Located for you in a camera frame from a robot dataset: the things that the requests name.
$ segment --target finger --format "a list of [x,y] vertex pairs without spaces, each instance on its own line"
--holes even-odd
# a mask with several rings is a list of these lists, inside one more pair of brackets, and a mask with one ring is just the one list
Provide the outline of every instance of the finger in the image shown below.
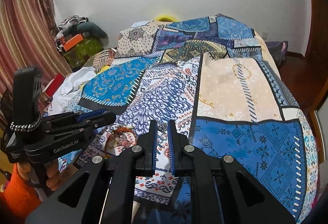
[[17,170],[24,180],[30,179],[29,176],[27,175],[27,173],[31,171],[31,164],[29,162],[18,163]]
[[51,188],[55,186],[58,182],[59,182],[59,172],[56,175],[54,175],[52,178],[49,178],[46,181],[46,184],[49,188]]
[[47,176],[52,178],[58,173],[58,159],[51,162],[50,166],[47,168]]
[[56,183],[54,186],[52,186],[50,189],[51,189],[52,191],[56,191],[58,188],[59,188],[59,182]]

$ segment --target bed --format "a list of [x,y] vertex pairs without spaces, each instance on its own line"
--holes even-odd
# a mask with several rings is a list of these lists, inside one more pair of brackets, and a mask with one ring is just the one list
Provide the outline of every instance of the bed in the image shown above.
[[[314,137],[281,81],[262,38],[218,14],[175,23],[141,22],[119,34],[115,58],[69,101],[65,112],[106,108],[117,121],[88,148],[60,159],[79,168],[95,155],[119,155],[150,120],[177,131],[208,155],[234,156],[300,223],[318,181]],[[125,144],[109,145],[120,127]],[[158,131],[156,173],[137,177],[134,223],[191,223],[188,177],[172,176],[165,129]]]

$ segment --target black and white braided cord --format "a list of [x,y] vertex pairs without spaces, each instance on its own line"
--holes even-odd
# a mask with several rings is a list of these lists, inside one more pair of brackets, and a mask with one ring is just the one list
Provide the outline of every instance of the black and white braided cord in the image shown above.
[[15,125],[14,122],[12,122],[10,124],[10,129],[13,132],[31,132],[40,125],[40,122],[41,122],[41,112],[39,111],[38,118],[33,123],[26,124],[26,125]]

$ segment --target white cloth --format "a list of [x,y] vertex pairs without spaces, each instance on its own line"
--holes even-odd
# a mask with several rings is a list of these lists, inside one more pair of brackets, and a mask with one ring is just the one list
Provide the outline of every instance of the white cloth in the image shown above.
[[69,101],[76,95],[80,85],[88,82],[96,76],[95,68],[83,67],[67,77],[59,89],[55,92],[53,100],[48,107],[48,114],[63,113]]

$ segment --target yellow round object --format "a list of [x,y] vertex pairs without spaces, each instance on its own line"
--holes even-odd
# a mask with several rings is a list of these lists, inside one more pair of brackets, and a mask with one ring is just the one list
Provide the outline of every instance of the yellow round object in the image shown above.
[[170,15],[166,14],[160,14],[158,15],[155,20],[159,22],[178,22],[178,20],[175,17],[172,17]]

